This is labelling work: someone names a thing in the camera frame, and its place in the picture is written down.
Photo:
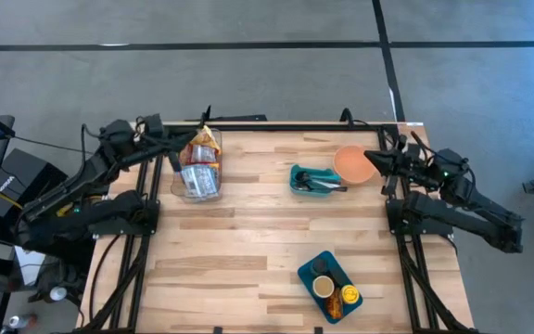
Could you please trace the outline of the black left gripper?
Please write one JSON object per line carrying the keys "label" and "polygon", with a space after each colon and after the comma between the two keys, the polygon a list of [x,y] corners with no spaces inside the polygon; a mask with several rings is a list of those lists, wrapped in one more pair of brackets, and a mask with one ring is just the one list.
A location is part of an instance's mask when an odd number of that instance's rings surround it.
{"label": "black left gripper", "polygon": [[145,135],[148,147],[135,143],[135,130],[129,122],[116,120],[99,129],[97,156],[104,161],[144,161],[167,155],[172,170],[182,171],[180,152],[197,136],[197,131],[177,136]]}

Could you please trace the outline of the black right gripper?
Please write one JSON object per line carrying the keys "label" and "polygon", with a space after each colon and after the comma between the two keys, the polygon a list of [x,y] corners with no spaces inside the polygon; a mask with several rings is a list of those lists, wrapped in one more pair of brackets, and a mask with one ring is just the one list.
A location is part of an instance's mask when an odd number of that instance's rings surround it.
{"label": "black right gripper", "polygon": [[421,139],[408,143],[406,137],[400,137],[396,150],[365,150],[363,155],[382,176],[399,175],[419,186],[437,185],[428,169],[427,148]]}

